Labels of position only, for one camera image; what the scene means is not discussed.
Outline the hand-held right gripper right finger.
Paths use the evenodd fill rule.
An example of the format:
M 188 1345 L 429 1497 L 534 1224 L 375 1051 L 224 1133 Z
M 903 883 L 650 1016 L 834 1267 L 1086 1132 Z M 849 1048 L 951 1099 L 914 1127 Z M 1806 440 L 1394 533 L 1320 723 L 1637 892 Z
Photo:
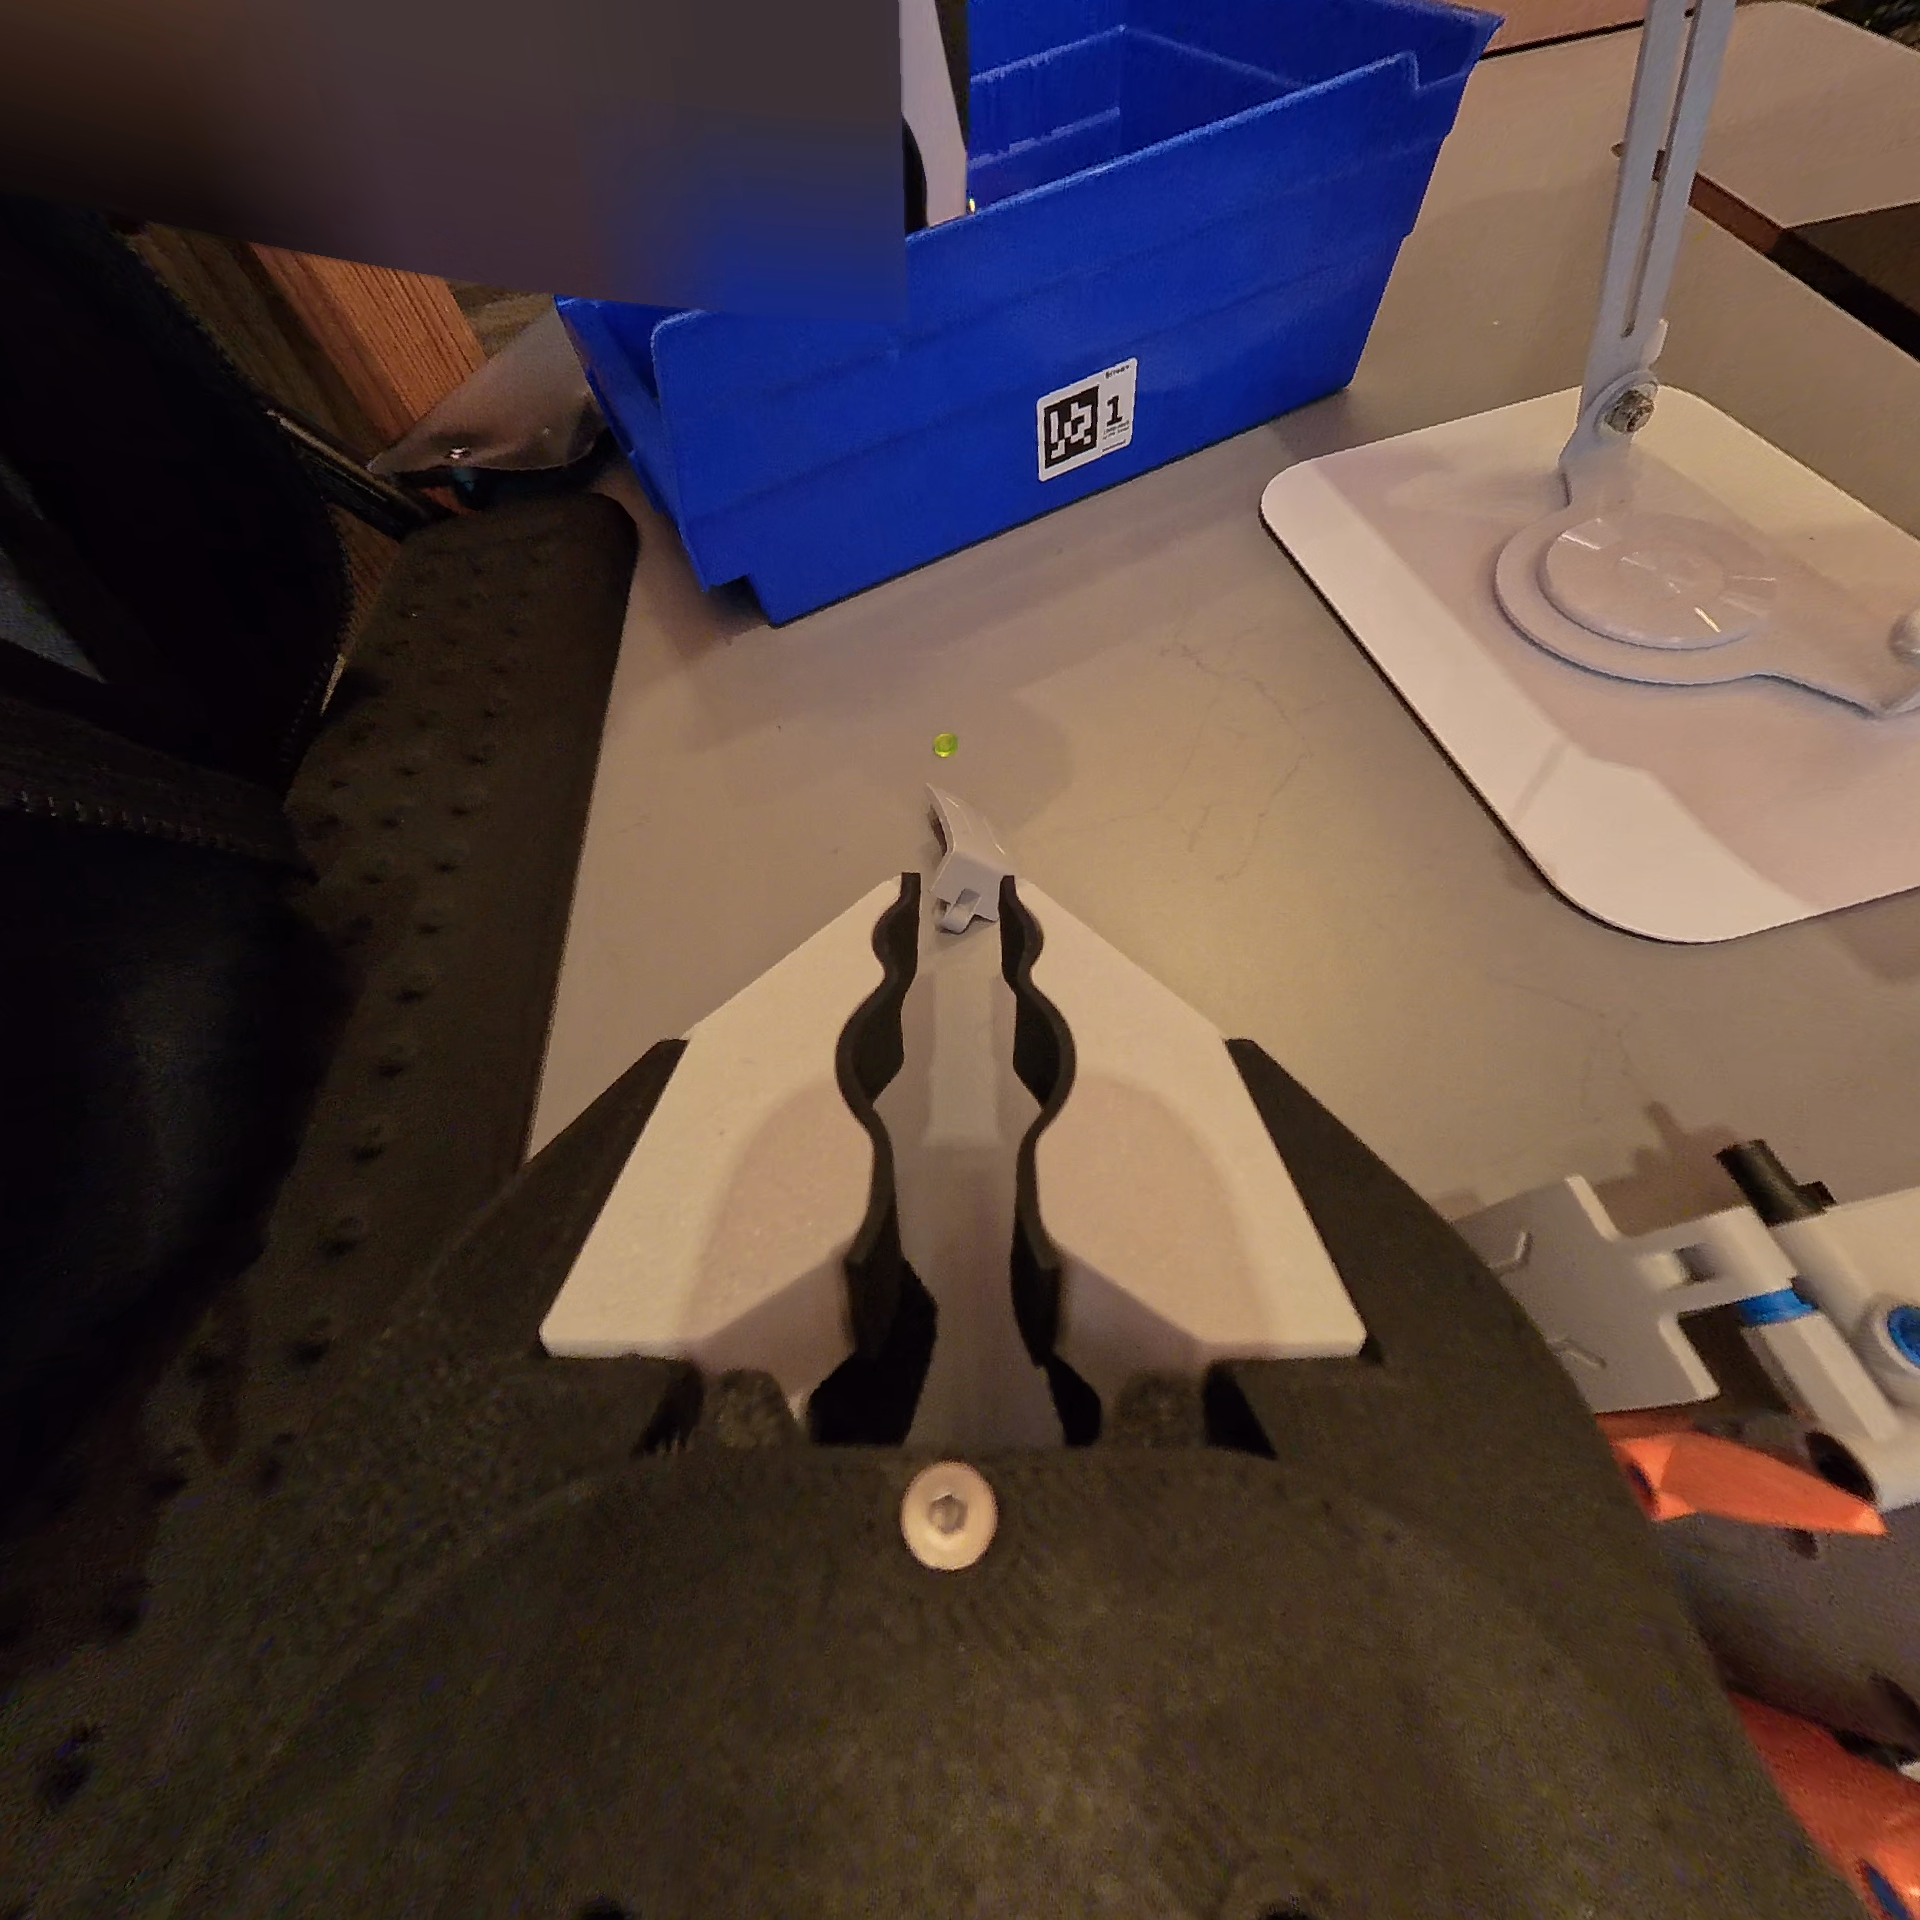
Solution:
M 1015 1324 L 1063 1423 L 1138 1376 L 1349 1360 L 1360 1312 L 1230 1042 L 1040 889 L 999 889 L 1015 1077 Z

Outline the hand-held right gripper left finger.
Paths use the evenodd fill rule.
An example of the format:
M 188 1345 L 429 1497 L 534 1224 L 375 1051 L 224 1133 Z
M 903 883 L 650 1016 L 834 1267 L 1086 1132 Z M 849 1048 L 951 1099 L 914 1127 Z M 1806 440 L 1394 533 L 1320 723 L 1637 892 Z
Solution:
M 685 1033 L 544 1315 L 553 1357 L 757 1372 L 812 1423 L 911 1419 L 936 1311 L 878 1098 L 918 940 L 906 872 Z

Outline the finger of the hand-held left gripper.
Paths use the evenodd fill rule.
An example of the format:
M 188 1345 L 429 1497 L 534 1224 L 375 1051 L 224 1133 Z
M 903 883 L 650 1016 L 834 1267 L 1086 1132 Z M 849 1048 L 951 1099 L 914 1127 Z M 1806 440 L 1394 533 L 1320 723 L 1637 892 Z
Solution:
M 969 5 L 900 2 L 904 226 L 969 213 Z

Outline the blue plastic bin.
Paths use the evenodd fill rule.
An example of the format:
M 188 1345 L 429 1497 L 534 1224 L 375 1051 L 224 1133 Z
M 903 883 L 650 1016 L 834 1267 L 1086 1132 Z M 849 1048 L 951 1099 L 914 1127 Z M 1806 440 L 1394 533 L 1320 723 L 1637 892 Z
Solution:
M 973 2 L 900 332 L 560 300 L 701 587 L 773 623 L 1344 388 L 1496 18 Z

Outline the small grey curved brick piece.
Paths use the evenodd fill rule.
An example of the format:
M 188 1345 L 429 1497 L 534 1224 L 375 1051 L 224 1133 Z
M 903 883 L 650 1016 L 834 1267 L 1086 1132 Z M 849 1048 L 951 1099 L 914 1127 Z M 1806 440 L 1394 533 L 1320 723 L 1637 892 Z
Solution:
M 932 876 L 935 924 L 941 932 L 960 936 L 973 922 L 999 922 L 1001 884 L 1015 864 L 986 817 L 927 784 L 927 819 L 941 843 L 941 859 Z

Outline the black studded foam pad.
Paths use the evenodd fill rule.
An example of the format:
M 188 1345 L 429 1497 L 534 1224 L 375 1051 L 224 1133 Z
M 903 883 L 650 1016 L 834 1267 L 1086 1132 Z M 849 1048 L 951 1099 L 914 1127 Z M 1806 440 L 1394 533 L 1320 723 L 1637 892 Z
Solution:
M 285 795 L 327 1032 L 255 1249 L 5 1506 L 5 1915 L 196 1911 L 305 1695 L 592 1452 L 526 1285 L 440 1267 L 521 1167 L 638 549 L 593 491 L 442 519 L 329 698 Z

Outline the grey orange toy brick model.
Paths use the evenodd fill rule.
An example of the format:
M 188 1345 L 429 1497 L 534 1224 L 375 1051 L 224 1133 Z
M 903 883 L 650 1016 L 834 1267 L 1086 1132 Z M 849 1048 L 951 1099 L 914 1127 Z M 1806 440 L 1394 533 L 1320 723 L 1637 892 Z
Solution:
M 1765 1141 L 1630 1236 L 1583 1179 L 1458 1224 L 1606 1431 L 1759 1757 L 1869 1915 L 1917 1915 L 1917 1192 Z

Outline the wooden furniture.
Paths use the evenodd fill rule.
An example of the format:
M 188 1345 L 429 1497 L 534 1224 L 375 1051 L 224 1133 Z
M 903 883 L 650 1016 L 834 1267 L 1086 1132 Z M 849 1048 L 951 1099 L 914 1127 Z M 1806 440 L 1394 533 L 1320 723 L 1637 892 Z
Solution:
M 442 280 L 164 224 L 129 245 L 250 387 L 360 457 L 484 363 Z

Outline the dark wooden table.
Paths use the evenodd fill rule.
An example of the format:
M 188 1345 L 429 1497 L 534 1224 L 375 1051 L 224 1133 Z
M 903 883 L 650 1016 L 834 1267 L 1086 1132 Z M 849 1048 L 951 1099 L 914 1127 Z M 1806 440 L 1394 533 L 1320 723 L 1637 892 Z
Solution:
M 1917 355 L 1917 159 L 1906 137 L 1808 151 L 1712 135 L 1692 203 L 1838 311 Z

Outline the white stand with base plate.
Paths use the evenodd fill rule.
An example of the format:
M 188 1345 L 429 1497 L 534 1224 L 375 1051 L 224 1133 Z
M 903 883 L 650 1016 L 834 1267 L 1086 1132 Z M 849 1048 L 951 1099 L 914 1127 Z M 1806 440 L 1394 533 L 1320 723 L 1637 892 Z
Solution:
M 1577 391 L 1327 453 L 1266 531 L 1590 920 L 1914 892 L 1914 537 L 1657 361 L 1734 5 L 1653 5 Z

